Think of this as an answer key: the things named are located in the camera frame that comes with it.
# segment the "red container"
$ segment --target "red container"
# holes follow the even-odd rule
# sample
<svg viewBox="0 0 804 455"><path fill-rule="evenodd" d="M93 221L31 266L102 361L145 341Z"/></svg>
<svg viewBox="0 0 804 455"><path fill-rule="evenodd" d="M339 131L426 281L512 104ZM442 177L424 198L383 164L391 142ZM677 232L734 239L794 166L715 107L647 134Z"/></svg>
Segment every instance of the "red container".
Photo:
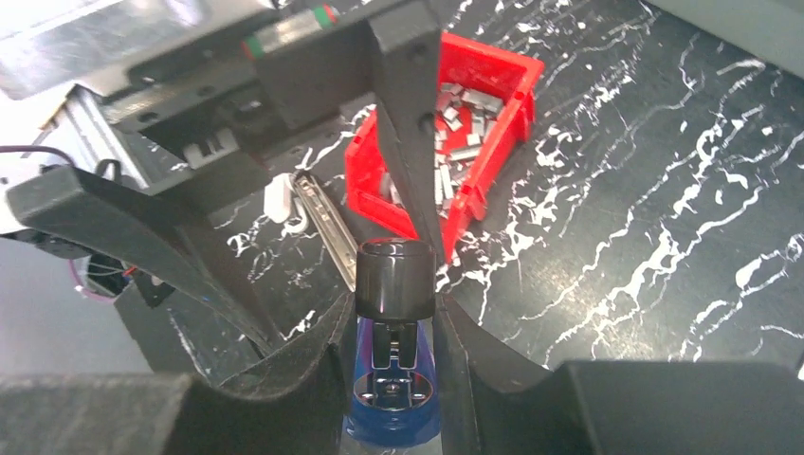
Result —
<svg viewBox="0 0 804 455"><path fill-rule="evenodd" d="M497 125L485 139L464 184L455 192L448 218L441 219L441 232L447 257L464 235L472 219L485 217L485 196L514 146L530 137L536 104L533 87L544 64L538 60L490 45L444 33L441 48L439 82L457 82L505 101ZM461 113L464 128L471 128L469 113ZM444 151L466 145L466 131L448 138ZM386 172L377 148L376 113L357 130L346 149L346 194L349 207L362 216L398 235L416 238L408 213L379 194L379 182Z"/></svg>

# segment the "green stripe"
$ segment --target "green stripe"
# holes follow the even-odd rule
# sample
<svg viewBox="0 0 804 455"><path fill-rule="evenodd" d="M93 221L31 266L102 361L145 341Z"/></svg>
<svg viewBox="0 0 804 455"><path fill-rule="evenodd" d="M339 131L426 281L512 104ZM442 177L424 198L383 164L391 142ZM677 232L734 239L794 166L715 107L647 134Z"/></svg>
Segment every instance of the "green stripe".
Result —
<svg viewBox="0 0 804 455"><path fill-rule="evenodd" d="M249 36L246 38L245 43L246 47L248 47L248 50L251 51L251 56L254 57L254 59L259 59L265 55L263 52L263 46L260 45L260 40L258 40L256 36Z"/></svg>
<svg viewBox="0 0 804 455"><path fill-rule="evenodd" d="M330 20L329 14L326 13L324 7L313 9L313 14L316 15L316 20L319 21L321 28L327 28L332 25L332 20Z"/></svg>

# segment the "gray floor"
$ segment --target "gray floor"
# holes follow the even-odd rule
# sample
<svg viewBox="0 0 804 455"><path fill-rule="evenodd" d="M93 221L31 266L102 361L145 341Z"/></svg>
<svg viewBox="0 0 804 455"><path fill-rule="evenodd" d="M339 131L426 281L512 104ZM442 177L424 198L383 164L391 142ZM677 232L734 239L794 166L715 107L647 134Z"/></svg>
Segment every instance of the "gray floor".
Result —
<svg viewBox="0 0 804 455"><path fill-rule="evenodd" d="M65 261L0 241L0 374L150 371L115 308L74 286Z"/></svg>

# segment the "cylindrical black object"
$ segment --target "cylindrical black object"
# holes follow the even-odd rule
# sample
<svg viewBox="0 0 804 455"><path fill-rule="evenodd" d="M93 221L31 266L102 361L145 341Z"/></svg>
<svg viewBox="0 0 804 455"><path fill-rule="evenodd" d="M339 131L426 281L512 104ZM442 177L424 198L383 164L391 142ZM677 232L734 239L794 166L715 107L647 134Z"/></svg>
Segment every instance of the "cylindrical black object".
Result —
<svg viewBox="0 0 804 455"><path fill-rule="evenodd" d="M408 239L366 242L357 252L357 314L376 322L413 322L435 312L435 252Z"/></svg>

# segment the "black marble table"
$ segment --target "black marble table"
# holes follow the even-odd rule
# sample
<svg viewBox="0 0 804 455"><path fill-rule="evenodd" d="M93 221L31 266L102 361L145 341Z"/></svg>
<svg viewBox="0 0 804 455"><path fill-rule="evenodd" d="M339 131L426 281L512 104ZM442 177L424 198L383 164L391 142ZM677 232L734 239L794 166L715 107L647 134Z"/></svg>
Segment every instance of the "black marble table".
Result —
<svg viewBox="0 0 804 455"><path fill-rule="evenodd" d="M549 368L569 358L796 368L804 83L635 0L433 3L447 30L547 65L533 140L512 154L438 288ZM341 131L275 171L309 169L344 202L343 149L369 112L347 109ZM315 230L284 233L262 202L215 218L292 337L345 286ZM342 212L358 240L387 234ZM172 311L212 367L249 361L225 324L201 339L191 311ZM439 452L437 441L409 451ZM346 442L344 453L367 452Z"/></svg>

